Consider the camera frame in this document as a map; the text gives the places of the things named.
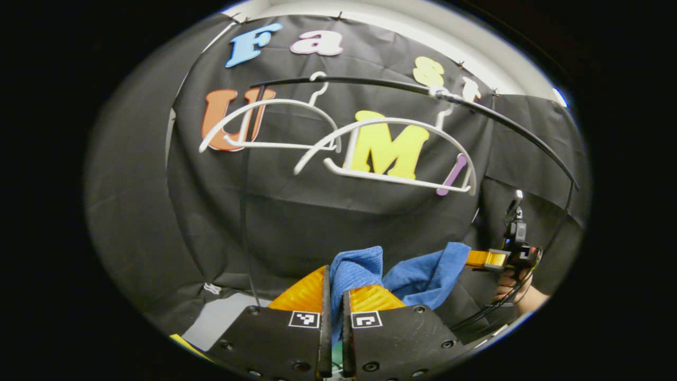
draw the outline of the blue towel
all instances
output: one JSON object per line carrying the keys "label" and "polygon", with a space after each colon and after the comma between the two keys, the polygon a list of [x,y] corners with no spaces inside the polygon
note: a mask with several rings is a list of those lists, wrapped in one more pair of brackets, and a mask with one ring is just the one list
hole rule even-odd
{"label": "blue towel", "polygon": [[364,250],[343,252],[334,257],[329,268],[332,307],[332,343],[341,337],[341,300],[343,293],[368,285],[382,285],[383,249],[374,246]]}
{"label": "blue towel", "polygon": [[404,304],[441,306],[468,260],[470,246],[449,242],[444,250],[403,260],[383,277],[383,287]]}
{"label": "blue towel", "polygon": [[341,338],[341,300],[347,290],[381,285],[408,306],[425,304],[435,309],[449,296],[469,254],[469,246],[450,242],[439,252],[401,261],[381,281],[381,246],[340,253],[329,269],[332,344],[336,344]]}

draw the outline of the letter f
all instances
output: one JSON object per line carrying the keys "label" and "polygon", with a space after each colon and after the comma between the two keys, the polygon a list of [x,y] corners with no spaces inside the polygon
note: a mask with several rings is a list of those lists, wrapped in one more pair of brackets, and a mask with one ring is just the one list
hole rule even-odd
{"label": "letter f", "polygon": [[225,67],[229,68],[235,66],[261,54],[260,50],[254,49],[254,45],[258,45],[259,47],[266,46],[270,42],[270,32],[275,32],[280,29],[282,29],[282,24],[276,22],[275,24],[262,26],[251,32],[234,37],[230,40],[230,42],[234,44],[233,55],[230,60],[225,63]]}

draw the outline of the person's arm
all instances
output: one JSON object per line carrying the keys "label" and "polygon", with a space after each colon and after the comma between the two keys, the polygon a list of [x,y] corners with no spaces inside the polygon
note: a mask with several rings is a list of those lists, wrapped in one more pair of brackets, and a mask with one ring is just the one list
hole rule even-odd
{"label": "person's arm", "polygon": [[[498,279],[498,287],[496,288],[494,300],[503,299],[503,297],[517,284],[517,281],[511,278],[514,274],[515,272],[513,270],[507,270],[501,275]],[[519,275],[520,280],[524,279],[526,274],[527,269],[522,270]],[[520,315],[532,313],[549,298],[549,296],[538,291],[534,286],[531,286],[531,278],[532,277],[529,277],[527,279],[515,296],[515,301],[517,302],[515,307],[517,308],[517,313]]]}

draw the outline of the black rod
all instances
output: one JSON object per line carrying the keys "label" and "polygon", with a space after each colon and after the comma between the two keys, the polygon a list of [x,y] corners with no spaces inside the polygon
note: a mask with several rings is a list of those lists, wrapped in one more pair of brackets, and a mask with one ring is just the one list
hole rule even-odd
{"label": "black rod", "polygon": [[320,349],[318,351],[318,373],[324,378],[332,377],[332,306],[328,264],[324,265],[322,284],[322,314],[320,315]]}
{"label": "black rod", "polygon": [[[257,96],[256,101],[263,99],[263,93],[265,92],[265,85],[262,85],[259,89],[259,95]],[[247,141],[250,135],[253,135],[254,127],[256,126],[256,119],[259,113],[260,106],[252,110],[252,114],[249,121],[249,129],[247,130],[244,141]],[[252,264],[249,254],[249,242],[247,239],[247,178],[249,173],[249,151],[244,150],[242,155],[242,194],[240,195],[240,229],[242,230],[242,251],[244,254],[244,261],[247,265],[247,273],[249,275],[249,285],[252,287],[252,294],[254,294],[254,299],[256,304],[260,307],[261,302],[259,301],[259,295],[256,293],[256,288],[254,287],[254,281],[252,280]]]}
{"label": "black rod", "polygon": [[[371,79],[371,78],[353,78],[353,77],[318,77],[314,81],[311,81],[310,78],[290,78],[290,79],[277,79],[275,81],[266,81],[266,82],[260,82],[260,83],[255,83],[254,85],[251,85],[251,88],[257,87],[257,86],[272,86],[272,85],[288,85],[292,83],[311,83],[311,82],[337,82],[337,83],[352,83],[352,84],[358,84],[358,85],[376,85],[376,86],[385,86],[385,87],[391,87],[394,89],[400,89],[400,90],[407,90],[409,92],[415,92],[419,94],[424,94],[430,96],[430,91],[431,89],[425,86],[421,85],[412,85],[411,83],[405,83],[405,82],[400,82],[400,81],[388,81],[385,79]],[[514,121],[504,117],[500,113],[497,113],[496,111],[484,107],[480,104],[477,104],[475,102],[468,102],[465,99],[461,98],[460,96],[457,96],[455,94],[451,94],[448,92],[448,90],[444,89],[444,92],[438,92],[434,98],[440,99],[440,100],[445,100],[447,102],[455,103],[455,104],[461,104],[465,107],[468,107],[472,110],[477,111],[478,113],[489,117],[490,119],[493,119],[494,121],[497,121],[498,123],[501,123],[502,125],[505,125],[506,127],[512,129],[516,133],[520,134],[524,138],[527,138],[529,141],[534,143],[538,148],[540,148],[542,151],[544,151],[552,160],[557,163],[557,165],[567,174],[567,177],[572,181],[574,187],[576,187],[576,190],[578,191],[580,188],[578,186],[578,183],[576,180],[573,178],[573,174],[571,174],[571,171],[569,171],[569,168],[562,162],[562,160],[557,156],[557,154],[547,145],[545,142],[540,140],[536,135],[531,133],[529,130],[525,129],[524,127],[520,126],[518,123],[515,123]]]}
{"label": "black rod", "polygon": [[343,371],[344,378],[354,377],[357,370],[355,347],[353,345],[353,317],[350,309],[350,291],[343,293]]}

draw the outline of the white hanger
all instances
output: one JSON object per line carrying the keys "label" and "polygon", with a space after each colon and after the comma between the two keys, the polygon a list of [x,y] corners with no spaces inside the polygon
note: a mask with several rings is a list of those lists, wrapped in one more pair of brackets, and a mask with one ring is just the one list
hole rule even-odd
{"label": "white hanger", "polygon": [[[315,81],[317,77],[319,76],[324,76],[326,77],[326,74],[318,71],[314,73],[312,76],[310,76],[311,81]],[[204,137],[204,140],[202,140],[202,143],[200,144],[200,152],[204,152],[204,150],[207,149],[209,146],[209,142],[212,141],[214,136],[219,132],[220,129],[223,129],[223,127],[228,124],[231,120],[235,119],[238,115],[249,111],[248,116],[245,117],[242,120],[242,125],[240,126],[240,137],[238,141],[232,140],[228,135],[224,136],[223,139],[228,142],[228,144],[231,144],[232,146],[236,147],[258,147],[258,148],[313,148],[315,146],[309,146],[309,145],[304,145],[304,144],[289,144],[289,143],[274,143],[274,142],[245,142],[245,136],[246,134],[244,131],[247,128],[247,125],[249,124],[250,118],[251,118],[251,113],[253,108],[258,107],[258,106],[265,106],[266,104],[293,104],[297,106],[301,106],[303,108],[307,108],[309,110],[315,111],[317,114],[320,114],[329,124],[331,124],[332,128],[334,131],[338,130],[338,127],[336,126],[336,123],[334,122],[334,119],[332,119],[327,113],[324,111],[320,110],[318,107],[315,106],[315,101],[318,99],[318,96],[324,94],[325,91],[327,91],[327,87],[329,87],[329,82],[325,82],[324,86],[322,86],[322,89],[316,91],[313,93],[313,95],[310,97],[310,101],[308,103],[301,102],[299,100],[291,100],[291,99],[269,99],[269,100],[260,100],[258,102],[250,103],[246,106],[240,107],[239,109],[233,111],[230,113],[227,117],[223,118],[220,120],[212,129],[209,131],[209,133]],[[328,146],[324,146],[324,144],[319,147],[318,149],[321,150],[326,150],[326,151],[333,151],[334,149],[336,152],[341,151],[341,139],[336,138],[335,142],[328,142]]]}
{"label": "white hanger", "polygon": [[[451,104],[448,109],[440,111],[437,113],[437,120],[435,121],[435,127],[442,131],[442,127],[444,124],[444,118],[451,115],[452,111],[454,110],[455,104]],[[349,168],[351,164],[351,160],[353,159],[353,153],[355,152],[355,145],[357,144],[357,136],[359,135],[359,128],[354,129],[350,133],[350,138],[348,139],[348,151],[345,154],[347,162],[343,163],[344,168]]]}
{"label": "white hanger", "polygon": [[[456,104],[452,103],[451,106],[449,106],[448,109],[440,111],[437,113],[437,118],[435,120],[435,127],[442,131],[442,127],[444,126],[444,118],[448,117],[449,115],[452,114],[454,111],[454,107]],[[467,158],[465,155],[462,153],[459,153],[456,156],[456,163],[454,164],[454,167],[452,170],[449,172],[449,175],[447,178],[444,180],[443,185],[446,186],[451,186],[451,184],[454,183],[454,180],[458,177],[458,174],[461,172],[463,167],[465,167],[466,163],[468,162]],[[438,188],[437,189],[437,195],[439,196],[446,196],[449,193],[449,189],[446,188]]]}
{"label": "white hanger", "polygon": [[[448,113],[448,110],[444,110],[441,113]],[[341,176],[349,176],[349,177],[356,177],[356,178],[366,178],[366,179],[371,179],[371,180],[380,180],[380,181],[385,181],[385,182],[395,182],[399,184],[407,184],[407,185],[416,185],[416,186],[424,186],[427,188],[437,188],[437,189],[446,189],[449,191],[454,191],[454,192],[461,192],[465,193],[468,192],[470,196],[474,196],[476,189],[477,189],[477,177],[475,175],[475,166],[473,165],[473,161],[470,158],[470,155],[468,155],[468,152],[463,148],[463,146],[456,141],[453,137],[449,136],[446,132],[442,131],[441,128],[437,128],[435,126],[411,120],[411,119],[401,119],[401,118],[375,118],[375,119],[366,119],[363,121],[356,121],[355,123],[351,123],[345,127],[340,128],[338,131],[334,131],[331,134],[325,136],[322,138],[319,142],[315,143],[315,145],[309,149],[299,162],[296,164],[294,167],[294,175],[298,175],[305,165],[308,163],[308,161],[320,150],[321,147],[323,147],[325,144],[329,143],[335,138],[338,138],[341,135],[347,134],[349,132],[352,132],[353,135],[355,135],[355,131],[358,131],[359,128],[364,127],[365,125],[372,125],[372,124],[379,124],[379,123],[394,123],[394,124],[404,124],[404,125],[417,125],[419,127],[423,127],[430,132],[434,132],[437,135],[440,135],[442,138],[447,140],[448,142],[451,142],[458,150],[461,151],[461,153],[466,157],[468,161],[468,169],[466,170],[466,175],[465,178],[463,179],[463,184],[460,188],[455,187],[455,186],[448,186],[444,184],[435,184],[433,182],[427,182],[427,181],[420,181],[420,180],[412,180],[408,178],[398,178],[395,176],[387,176],[387,175],[382,175],[382,174],[374,174],[371,172],[363,172],[363,171],[355,171],[354,169],[349,169],[350,168],[350,161],[352,160],[352,154],[354,152],[354,145],[351,145],[348,147],[348,152],[346,153],[346,161],[343,163],[343,168],[337,166],[332,159],[326,158],[323,160],[324,165],[332,172],[335,174],[341,175]]]}

